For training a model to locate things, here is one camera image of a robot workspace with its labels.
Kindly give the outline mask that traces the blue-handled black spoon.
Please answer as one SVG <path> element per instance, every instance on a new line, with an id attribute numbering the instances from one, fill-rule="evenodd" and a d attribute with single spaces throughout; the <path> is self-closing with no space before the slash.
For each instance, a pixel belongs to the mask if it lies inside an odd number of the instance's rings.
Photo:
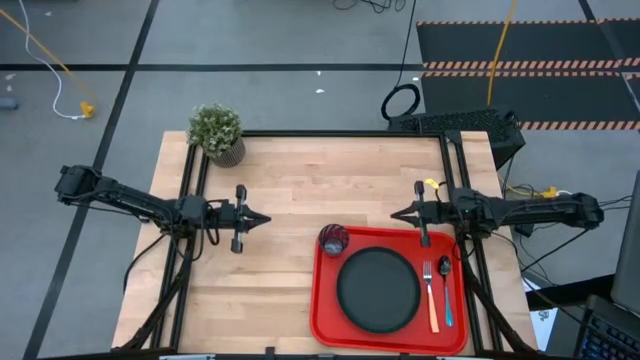
<path id="1" fill-rule="evenodd" d="M 451 301 L 447 286 L 447 277 L 451 273 L 452 263 L 448 256 L 443 255 L 439 259 L 438 271 L 443 280 L 444 299 L 445 299 L 445 325 L 452 327 L 454 325 L 453 313 L 451 309 Z"/>

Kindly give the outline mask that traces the orange-handled metal fork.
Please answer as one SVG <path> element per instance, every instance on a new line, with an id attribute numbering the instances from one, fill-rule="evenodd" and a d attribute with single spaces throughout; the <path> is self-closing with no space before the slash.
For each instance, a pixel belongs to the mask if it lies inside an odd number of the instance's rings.
<path id="1" fill-rule="evenodd" d="M 435 307 L 435 300 L 432 288 L 433 282 L 433 270 L 432 270 L 432 262 L 430 260 L 425 260 L 423 262 L 423 279 L 426 283 L 427 289 L 427 298 L 428 298 L 428 310 L 429 310 L 429 321 L 430 328 L 434 334 L 440 332 L 437 311 Z"/>

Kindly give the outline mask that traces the red plastic tray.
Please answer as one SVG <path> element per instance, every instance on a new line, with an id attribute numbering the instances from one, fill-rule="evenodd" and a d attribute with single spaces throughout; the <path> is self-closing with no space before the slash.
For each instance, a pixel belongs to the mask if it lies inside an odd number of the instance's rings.
<path id="1" fill-rule="evenodd" d="M 310 329 L 321 343 L 333 347 L 361 348 L 388 352 L 454 355 L 467 343 L 467 311 L 462 264 L 455 257 L 454 239 L 442 232 L 430 233 L 431 246 L 421 246 L 416 230 L 372 227 L 347 227 L 349 242 L 338 256 L 328 256 L 318 247 L 315 250 L 313 281 L 310 301 Z M 336 285 L 340 268 L 356 251 L 367 247 L 384 247 L 398 252 L 413 266 L 421 289 L 419 309 L 404 328 L 390 334 L 373 334 L 352 324 L 342 312 Z M 438 271 L 439 259 L 446 255 L 452 263 L 447 277 L 454 325 L 445 325 L 445 299 L 443 280 Z M 430 260 L 433 270 L 433 294 L 440 332 L 430 328 L 423 262 Z"/>

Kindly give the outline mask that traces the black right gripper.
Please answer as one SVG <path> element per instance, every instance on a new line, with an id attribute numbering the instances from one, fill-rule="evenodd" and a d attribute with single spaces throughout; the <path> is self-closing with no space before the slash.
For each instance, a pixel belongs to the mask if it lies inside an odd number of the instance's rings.
<path id="1" fill-rule="evenodd" d="M 392 213 L 393 219 L 411 224 L 414 228 L 420 230 L 421 246 L 429 248 L 431 246 L 430 236 L 428 234 L 428 224 L 443 224 L 448 220 L 450 210 L 445 203 L 440 201 L 424 200 L 424 182 L 416 181 L 414 183 L 414 193 L 416 201 L 413 201 L 408 207 Z M 417 213 L 416 216 L 404 216 Z"/>

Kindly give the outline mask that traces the black aluminium table frame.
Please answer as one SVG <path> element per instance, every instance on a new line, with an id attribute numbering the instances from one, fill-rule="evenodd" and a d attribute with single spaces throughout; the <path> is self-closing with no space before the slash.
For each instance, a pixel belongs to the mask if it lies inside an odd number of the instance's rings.
<path id="1" fill-rule="evenodd" d="M 416 180 L 442 180 L 438 139 L 384 137 L 365 132 L 293 132 L 291 136 L 245 133 L 247 154 L 231 169 L 208 167 L 204 195 L 233 198 L 248 188 L 248 205 L 272 222 L 244 237 L 244 252 L 230 251 L 232 232 L 219 246 L 206 242 L 193 266 L 177 345 L 180 352 L 264 355 L 390 355 L 319 343 L 309 326 L 315 236 L 327 223 L 408 228 L 390 214 L 409 205 Z M 470 184 L 499 196 L 486 133 L 463 132 Z M 188 145 L 182 131 L 167 131 L 157 151 L 153 195 L 180 193 Z M 168 239 L 132 270 L 112 347 L 120 347 L 155 307 L 168 255 Z M 537 348 L 533 324 L 512 245 L 501 236 L 483 242 L 493 297 L 528 345 Z"/>

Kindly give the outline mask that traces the dark ribbed glass cup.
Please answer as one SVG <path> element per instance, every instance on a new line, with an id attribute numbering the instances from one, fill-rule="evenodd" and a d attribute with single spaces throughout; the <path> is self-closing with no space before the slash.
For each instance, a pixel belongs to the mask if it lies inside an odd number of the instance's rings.
<path id="1" fill-rule="evenodd" d="M 338 256 L 342 254 L 349 242 L 347 229 L 339 224 L 328 224 L 320 230 L 319 246 L 328 256 Z"/>

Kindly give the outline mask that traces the black round plate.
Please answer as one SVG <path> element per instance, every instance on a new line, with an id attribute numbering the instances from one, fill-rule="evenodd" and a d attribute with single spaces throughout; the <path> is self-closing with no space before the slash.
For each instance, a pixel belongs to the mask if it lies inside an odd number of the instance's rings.
<path id="1" fill-rule="evenodd" d="M 373 334 L 390 334 L 415 317 L 421 289 L 411 263 L 384 247 L 356 251 L 342 265 L 336 296 L 347 319 Z"/>

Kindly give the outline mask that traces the black computer tower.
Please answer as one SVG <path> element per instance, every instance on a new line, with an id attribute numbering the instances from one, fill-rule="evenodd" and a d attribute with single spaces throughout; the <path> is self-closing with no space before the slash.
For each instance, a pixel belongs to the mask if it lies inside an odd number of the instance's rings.
<path id="1" fill-rule="evenodd" d="M 388 130 L 415 134 L 485 132 L 494 164 L 499 169 L 526 144 L 518 121 L 513 111 L 484 108 L 435 115 L 422 113 L 398 116 L 389 120 Z"/>

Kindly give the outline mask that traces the black keyboard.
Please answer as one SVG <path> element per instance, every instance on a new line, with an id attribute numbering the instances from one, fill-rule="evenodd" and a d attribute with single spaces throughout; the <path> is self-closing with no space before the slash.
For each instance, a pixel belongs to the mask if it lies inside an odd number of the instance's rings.
<path id="1" fill-rule="evenodd" d="M 573 356 L 581 360 L 640 360 L 640 316 L 590 295 Z"/>

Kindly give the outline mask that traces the grey monitor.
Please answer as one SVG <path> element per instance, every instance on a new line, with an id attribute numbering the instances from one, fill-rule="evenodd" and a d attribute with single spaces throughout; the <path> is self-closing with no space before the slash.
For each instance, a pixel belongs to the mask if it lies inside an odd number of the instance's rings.
<path id="1" fill-rule="evenodd" d="M 616 304 L 640 315 L 640 170 L 636 173 L 611 297 Z"/>

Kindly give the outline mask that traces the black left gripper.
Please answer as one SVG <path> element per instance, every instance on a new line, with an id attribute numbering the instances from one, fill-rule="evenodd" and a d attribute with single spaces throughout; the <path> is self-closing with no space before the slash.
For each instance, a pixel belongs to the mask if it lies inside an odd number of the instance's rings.
<path id="1" fill-rule="evenodd" d="M 232 204 L 227 199 L 207 202 L 206 234 L 212 245 L 216 246 L 220 243 L 219 231 L 221 229 L 231 229 L 234 231 L 231 239 L 231 251 L 233 253 L 242 253 L 242 235 L 271 221 L 269 216 L 255 212 L 251 210 L 249 206 L 246 206 L 245 215 L 246 198 L 246 187 L 244 185 L 237 185 L 236 204 Z"/>

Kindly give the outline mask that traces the black mat with striped edges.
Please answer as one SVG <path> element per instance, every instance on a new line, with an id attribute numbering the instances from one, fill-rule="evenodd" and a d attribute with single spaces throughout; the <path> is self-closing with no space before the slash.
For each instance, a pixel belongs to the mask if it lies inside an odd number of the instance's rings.
<path id="1" fill-rule="evenodd" d="M 487 105 L 526 130 L 640 131 L 640 18 L 419 22 L 430 113 Z"/>

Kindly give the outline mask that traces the white paper sheet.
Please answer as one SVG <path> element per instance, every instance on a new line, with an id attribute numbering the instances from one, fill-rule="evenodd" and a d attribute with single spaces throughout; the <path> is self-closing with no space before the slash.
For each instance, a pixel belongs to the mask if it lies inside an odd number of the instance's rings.
<path id="1" fill-rule="evenodd" d="M 530 311 L 536 343 L 541 351 L 547 350 L 557 312 L 557 308 Z"/>

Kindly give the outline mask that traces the small potted green plant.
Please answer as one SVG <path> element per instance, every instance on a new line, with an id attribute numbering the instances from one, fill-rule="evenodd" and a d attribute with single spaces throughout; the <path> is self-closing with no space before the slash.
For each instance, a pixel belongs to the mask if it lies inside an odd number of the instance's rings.
<path id="1" fill-rule="evenodd" d="M 187 140 L 220 168 L 239 165 L 246 148 L 240 117 L 233 109 L 220 105 L 200 105 L 189 117 Z"/>

